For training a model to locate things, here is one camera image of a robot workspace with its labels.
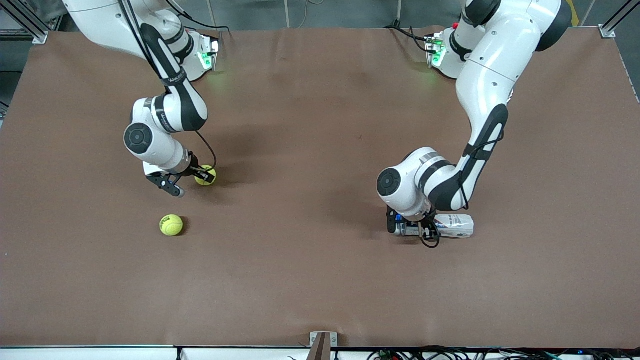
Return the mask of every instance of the velcro strap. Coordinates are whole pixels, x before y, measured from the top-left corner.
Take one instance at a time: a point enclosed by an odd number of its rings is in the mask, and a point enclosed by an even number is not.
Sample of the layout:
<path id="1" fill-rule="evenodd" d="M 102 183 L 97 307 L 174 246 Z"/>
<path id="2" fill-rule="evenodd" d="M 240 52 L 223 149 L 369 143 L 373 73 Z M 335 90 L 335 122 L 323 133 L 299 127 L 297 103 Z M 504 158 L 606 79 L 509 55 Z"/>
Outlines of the velcro strap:
<path id="1" fill-rule="evenodd" d="M 168 79 L 160 79 L 160 82 L 162 82 L 162 84 L 166 87 L 169 86 L 177 86 L 182 84 L 182 82 L 187 78 L 187 72 L 186 70 L 184 70 L 184 68 L 180 69 L 180 72 L 176 75 L 173 76 L 171 78 Z"/>
<path id="2" fill-rule="evenodd" d="M 491 158 L 491 153 L 493 151 L 480 150 L 472 146 L 471 144 L 467 144 L 465 148 L 464 156 L 471 156 L 472 159 L 488 161 Z"/>

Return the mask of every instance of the metal frame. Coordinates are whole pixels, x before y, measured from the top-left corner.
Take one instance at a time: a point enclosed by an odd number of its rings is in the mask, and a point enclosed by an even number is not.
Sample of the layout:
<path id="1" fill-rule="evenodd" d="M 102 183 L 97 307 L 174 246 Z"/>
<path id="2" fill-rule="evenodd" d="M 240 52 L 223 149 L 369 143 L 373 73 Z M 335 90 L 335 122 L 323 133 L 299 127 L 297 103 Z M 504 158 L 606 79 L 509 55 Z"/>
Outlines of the metal frame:
<path id="1" fill-rule="evenodd" d="M 600 35 L 602 38 L 614 38 L 616 37 L 616 33 L 613 31 L 618 24 L 627 17 L 632 11 L 634 11 L 638 5 L 640 5 L 640 0 L 628 0 L 624 6 L 616 12 L 611 19 L 609 19 L 604 24 L 599 24 L 598 28 L 600 29 Z"/>
<path id="2" fill-rule="evenodd" d="M 22 29 L 18 30 L 0 30 L 1 38 L 33 37 L 34 44 L 44 44 L 47 41 L 49 31 L 57 30 L 60 26 L 61 17 L 55 18 L 47 24 L 40 20 L 29 6 L 19 0 L 0 0 L 0 7 L 22 26 Z"/>

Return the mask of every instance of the brown table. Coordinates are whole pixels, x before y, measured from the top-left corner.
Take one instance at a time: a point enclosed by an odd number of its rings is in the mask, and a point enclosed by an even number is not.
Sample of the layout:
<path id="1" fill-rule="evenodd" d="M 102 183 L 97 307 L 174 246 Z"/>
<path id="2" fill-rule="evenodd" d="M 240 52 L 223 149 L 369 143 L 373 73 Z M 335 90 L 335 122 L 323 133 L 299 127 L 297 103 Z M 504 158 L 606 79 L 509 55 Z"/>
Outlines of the brown table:
<path id="1" fill-rule="evenodd" d="M 481 177 L 471 239 L 386 232 L 376 177 L 457 161 L 454 81 L 382 29 L 224 35 L 196 83 L 214 186 L 176 199 L 122 142 L 148 65 L 79 33 L 36 46 L 0 136 L 0 343 L 635 347 L 640 112 L 616 44 L 569 29 L 534 55 Z M 177 138 L 209 159 L 193 133 Z M 186 233 L 163 236 L 176 213 Z"/>

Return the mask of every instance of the tennis ball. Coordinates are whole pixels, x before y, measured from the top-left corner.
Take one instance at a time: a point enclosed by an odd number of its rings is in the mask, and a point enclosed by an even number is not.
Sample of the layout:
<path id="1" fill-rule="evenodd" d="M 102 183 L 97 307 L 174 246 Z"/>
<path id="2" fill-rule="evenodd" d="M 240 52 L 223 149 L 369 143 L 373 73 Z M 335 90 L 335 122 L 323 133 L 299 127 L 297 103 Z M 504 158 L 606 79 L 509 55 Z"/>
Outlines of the tennis ball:
<path id="1" fill-rule="evenodd" d="M 213 176 L 216 176 L 216 169 L 212 168 L 211 165 L 202 165 L 201 166 L 203 169 L 208 170 L 207 172 L 210 173 Z M 199 177 L 196 177 L 196 183 L 203 185 L 203 186 L 209 186 L 213 183 L 216 182 L 216 178 L 213 178 L 213 181 L 211 183 L 208 183 L 206 181 L 204 181 L 203 179 L 200 179 Z"/>
<path id="2" fill-rule="evenodd" d="M 178 215 L 167 215 L 160 220 L 160 231 L 167 236 L 176 236 L 182 231 L 182 225 Z"/>

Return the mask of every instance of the gray floor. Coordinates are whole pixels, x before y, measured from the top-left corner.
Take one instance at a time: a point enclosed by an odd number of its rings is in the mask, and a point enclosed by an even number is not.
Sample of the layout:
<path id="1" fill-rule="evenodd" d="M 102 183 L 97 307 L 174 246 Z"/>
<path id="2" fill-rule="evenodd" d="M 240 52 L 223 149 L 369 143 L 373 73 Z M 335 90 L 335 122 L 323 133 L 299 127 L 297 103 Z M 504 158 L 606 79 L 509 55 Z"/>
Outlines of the gray floor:
<path id="1" fill-rule="evenodd" d="M 402 27 L 421 28 L 428 25 L 448 26 L 457 21 L 464 0 L 403 0 Z M 297 28 L 305 18 L 305 0 L 287 0 L 289 25 Z M 596 0 L 585 26 L 605 22 L 625 0 Z M 205 24 L 226 25 L 231 30 L 267 30 L 287 27 L 284 0 L 191 0 L 183 7 L 196 20 Z M 583 20 L 591 0 L 573 0 L 578 19 Z M 307 18 L 303 27 L 381 28 L 396 17 L 396 0 L 324 0 L 306 4 Z M 0 27 L 6 19 L 0 15 Z M 197 24 L 185 20 L 195 28 Z M 630 78 L 640 84 L 640 10 L 629 15 L 616 28 L 616 42 Z M 21 71 L 26 63 L 30 42 L 0 40 L 0 71 Z M 0 101 L 11 103 L 20 74 L 0 73 Z"/>

